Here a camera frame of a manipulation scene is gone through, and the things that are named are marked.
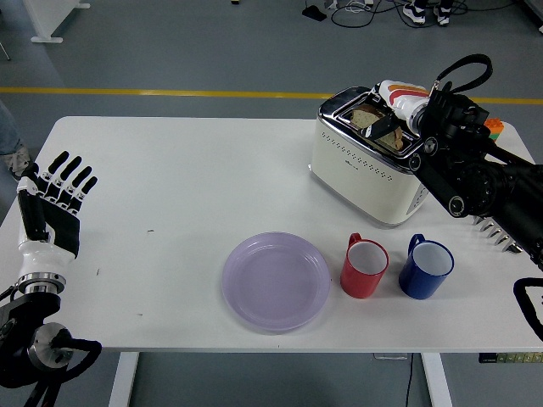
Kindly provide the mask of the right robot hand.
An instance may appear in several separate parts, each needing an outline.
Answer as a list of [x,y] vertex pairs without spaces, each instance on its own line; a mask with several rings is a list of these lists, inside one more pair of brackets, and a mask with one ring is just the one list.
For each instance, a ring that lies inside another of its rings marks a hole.
[[402,123],[419,136],[419,122],[429,102],[429,91],[401,81],[385,80],[376,84],[371,94],[385,116],[361,131],[364,138],[377,140],[395,131]]

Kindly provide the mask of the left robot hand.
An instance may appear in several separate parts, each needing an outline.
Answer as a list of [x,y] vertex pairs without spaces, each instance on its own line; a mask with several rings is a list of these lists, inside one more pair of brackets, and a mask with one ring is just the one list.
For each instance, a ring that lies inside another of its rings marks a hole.
[[61,272],[80,247],[78,215],[98,178],[80,156],[66,151],[44,170],[33,164],[17,186],[21,227],[18,250],[22,276]]

